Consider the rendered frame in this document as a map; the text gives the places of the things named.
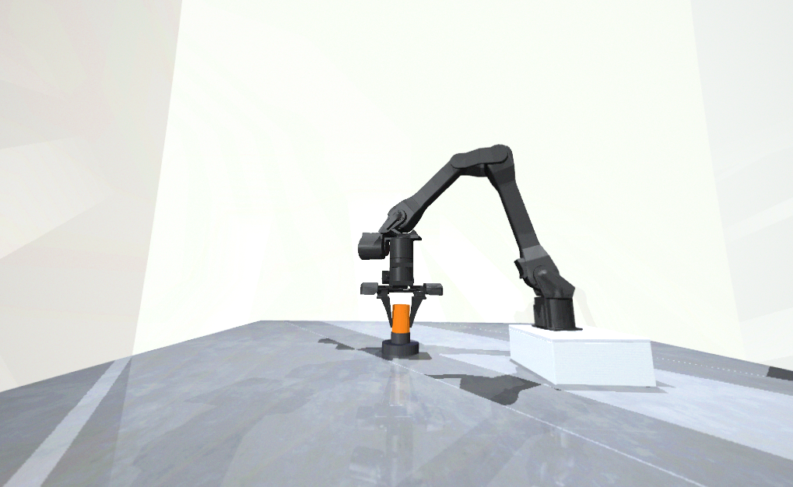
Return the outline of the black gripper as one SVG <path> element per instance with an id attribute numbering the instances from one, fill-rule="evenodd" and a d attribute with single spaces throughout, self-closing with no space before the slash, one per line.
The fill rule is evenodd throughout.
<path id="1" fill-rule="evenodd" d="M 398 286 L 394 289 L 393 286 Z M 409 286 L 410 289 L 404 289 Z M 388 315 L 390 327 L 393 328 L 391 303 L 389 293 L 413 293 L 410 311 L 410 327 L 412 327 L 415 314 L 419 305 L 426 300 L 426 295 L 443 296 L 443 286 L 440 283 L 423 283 L 422 286 L 413 285 L 413 258 L 390 258 L 389 261 L 389 286 L 378 285 L 378 282 L 363 282 L 360 285 L 360 295 L 374 295 L 381 299 Z"/>

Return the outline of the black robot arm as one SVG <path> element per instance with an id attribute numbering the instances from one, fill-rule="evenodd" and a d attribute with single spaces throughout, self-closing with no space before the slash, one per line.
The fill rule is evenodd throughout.
<path id="1" fill-rule="evenodd" d="M 389 210 L 378 233 L 362 233 L 359 257 L 384 260 L 390 252 L 390 258 L 413 258 L 413 241 L 422 240 L 414 227 L 430 204 L 460 176 L 486 177 L 499 193 L 520 252 L 520 258 L 514 261 L 519 279 L 536 294 L 531 327 L 549 331 L 583 330 L 576 327 L 575 287 L 560 275 L 554 260 L 539 243 L 515 183 L 514 157 L 507 145 L 496 144 L 454 154 L 411 198 Z"/>

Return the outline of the orange knob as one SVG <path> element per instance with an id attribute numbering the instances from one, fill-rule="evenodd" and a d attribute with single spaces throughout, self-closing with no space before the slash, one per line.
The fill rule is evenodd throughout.
<path id="1" fill-rule="evenodd" d="M 410 305 L 393 304 L 393 332 L 410 332 Z"/>

